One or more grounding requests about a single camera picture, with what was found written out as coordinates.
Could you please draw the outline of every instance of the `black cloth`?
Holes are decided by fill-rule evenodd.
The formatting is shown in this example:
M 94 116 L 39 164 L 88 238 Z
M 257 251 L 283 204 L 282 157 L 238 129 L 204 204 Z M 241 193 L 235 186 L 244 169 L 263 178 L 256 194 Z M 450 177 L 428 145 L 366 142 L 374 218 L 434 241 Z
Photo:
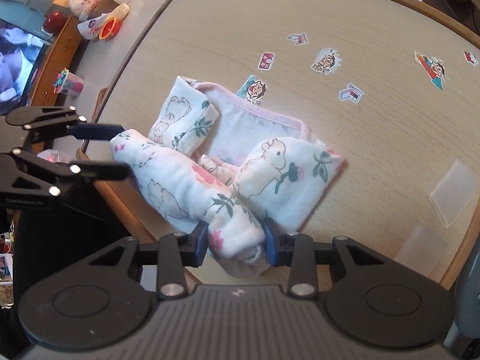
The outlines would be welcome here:
M 95 187 L 84 181 L 61 211 L 23 211 L 15 228 L 14 307 L 0 312 L 0 353 L 12 359 L 29 346 L 16 307 L 33 284 L 129 233 Z

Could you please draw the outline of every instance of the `drawer handle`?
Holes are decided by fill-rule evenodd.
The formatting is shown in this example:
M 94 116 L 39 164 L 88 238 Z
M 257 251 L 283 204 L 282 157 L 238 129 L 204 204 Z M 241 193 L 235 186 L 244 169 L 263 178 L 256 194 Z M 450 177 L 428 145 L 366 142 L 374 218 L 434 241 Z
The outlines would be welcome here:
M 70 41 L 71 41 L 71 38 L 68 39 L 68 42 L 67 42 L 67 44 L 65 45 L 65 48 L 63 49 L 63 51 L 67 51 L 67 47 L 68 47 L 68 45 L 70 44 Z

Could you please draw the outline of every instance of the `makeup palette sticker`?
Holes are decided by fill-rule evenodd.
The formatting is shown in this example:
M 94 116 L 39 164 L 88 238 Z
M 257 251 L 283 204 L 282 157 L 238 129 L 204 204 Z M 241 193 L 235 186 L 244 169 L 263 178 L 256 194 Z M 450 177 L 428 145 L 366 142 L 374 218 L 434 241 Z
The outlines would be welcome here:
M 260 107 L 263 104 L 261 98 L 266 92 L 267 85 L 255 76 L 250 76 L 238 90 L 237 96 Z
M 350 82 L 344 90 L 338 92 L 338 99 L 340 101 L 351 100 L 357 104 L 364 94 L 365 93 L 358 86 L 355 86 Z
M 342 66 L 340 62 L 342 62 L 342 58 L 340 58 L 338 51 L 327 47 L 320 50 L 311 68 L 322 74 L 333 74 L 337 68 Z
M 293 41 L 296 46 L 308 44 L 307 34 L 302 32 L 300 34 L 290 34 L 287 39 Z
M 476 59 L 476 57 L 471 52 L 465 51 L 463 52 L 463 55 L 465 56 L 467 62 L 470 62 L 473 66 L 479 65 L 478 59 Z
M 431 79 L 431 83 L 443 91 L 443 82 L 448 80 L 445 75 L 445 66 L 443 61 L 436 56 L 427 57 L 426 55 L 415 52 L 415 60 L 425 69 Z
M 258 63 L 258 69 L 261 71 L 269 71 L 270 68 L 272 68 L 274 59 L 274 52 L 264 52 L 262 58 L 260 58 L 260 62 Z

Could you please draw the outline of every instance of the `ribbed gray surface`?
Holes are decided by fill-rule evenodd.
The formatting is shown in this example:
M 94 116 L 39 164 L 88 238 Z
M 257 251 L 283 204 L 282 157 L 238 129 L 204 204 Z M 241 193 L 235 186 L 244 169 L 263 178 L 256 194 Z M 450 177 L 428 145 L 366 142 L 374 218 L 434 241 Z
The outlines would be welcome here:
M 245 291 L 237 296 L 237 290 Z M 286 297 L 277 286 L 199 286 L 161 304 L 127 340 L 91 353 L 33 347 L 28 360 L 447 360 L 440 345 L 411 352 L 372 349 L 340 335 L 311 302 Z
M 0 116 L 0 154 L 10 153 L 11 149 L 22 147 L 27 132 L 21 127 L 13 127 L 6 123 L 5 117 Z

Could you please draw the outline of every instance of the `orange bowl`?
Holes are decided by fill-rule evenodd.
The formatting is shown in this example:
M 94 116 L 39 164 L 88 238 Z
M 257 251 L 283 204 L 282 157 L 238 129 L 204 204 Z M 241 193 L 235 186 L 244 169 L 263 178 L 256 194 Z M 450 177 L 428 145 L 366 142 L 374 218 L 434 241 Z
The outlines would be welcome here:
M 106 23 L 103 25 L 102 30 L 100 31 L 100 35 L 98 36 L 99 39 L 102 40 L 113 38 L 119 33 L 121 26 L 122 22 L 115 17 L 112 17 L 111 19 L 107 20 Z

